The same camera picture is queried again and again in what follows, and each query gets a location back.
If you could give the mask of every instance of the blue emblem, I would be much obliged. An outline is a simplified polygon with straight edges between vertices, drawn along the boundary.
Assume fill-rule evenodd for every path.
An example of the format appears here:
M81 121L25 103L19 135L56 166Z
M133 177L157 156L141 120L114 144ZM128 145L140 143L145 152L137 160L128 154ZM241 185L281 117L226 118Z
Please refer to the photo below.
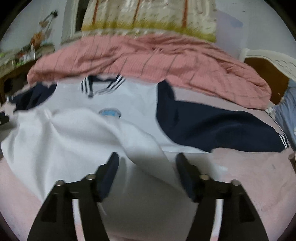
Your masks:
M116 108L106 108L106 109L102 109L99 112L99 115L108 115L108 116L115 116L117 118L120 118L121 112Z

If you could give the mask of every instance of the wooden table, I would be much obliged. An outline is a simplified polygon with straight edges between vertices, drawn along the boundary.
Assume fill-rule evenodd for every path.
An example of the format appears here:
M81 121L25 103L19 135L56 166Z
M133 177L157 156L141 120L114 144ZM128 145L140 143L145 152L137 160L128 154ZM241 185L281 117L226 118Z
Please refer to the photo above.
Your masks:
M18 67L11 66L11 68L7 68L7 70L0 73L0 103L1 104L4 104L6 101L5 93L4 93L5 81L8 80L9 78L15 78L22 73L28 73L30 68L36 63L36 61L37 59L29 61Z

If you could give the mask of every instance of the blue pillow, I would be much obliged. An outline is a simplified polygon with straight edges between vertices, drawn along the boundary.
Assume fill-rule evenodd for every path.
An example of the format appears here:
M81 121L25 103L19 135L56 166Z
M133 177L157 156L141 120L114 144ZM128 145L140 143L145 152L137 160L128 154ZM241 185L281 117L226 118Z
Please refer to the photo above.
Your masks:
M296 151L296 81L289 80L288 88L279 104L266 112L285 132L291 147Z

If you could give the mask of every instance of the folded blanket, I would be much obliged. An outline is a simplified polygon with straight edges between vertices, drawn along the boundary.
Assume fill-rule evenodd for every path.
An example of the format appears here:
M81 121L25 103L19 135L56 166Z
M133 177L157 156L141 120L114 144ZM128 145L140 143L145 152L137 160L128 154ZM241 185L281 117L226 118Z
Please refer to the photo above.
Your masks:
M37 61L30 84L67 76L122 74L266 109L271 90L256 71L215 45L192 37L146 35L85 37Z

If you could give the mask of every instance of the patterned curtain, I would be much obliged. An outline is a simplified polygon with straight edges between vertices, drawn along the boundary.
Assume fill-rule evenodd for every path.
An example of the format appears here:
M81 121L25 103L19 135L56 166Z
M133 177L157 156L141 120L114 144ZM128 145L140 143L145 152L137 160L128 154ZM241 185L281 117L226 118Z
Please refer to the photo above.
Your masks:
M175 32L215 42L215 0L90 0L82 31Z

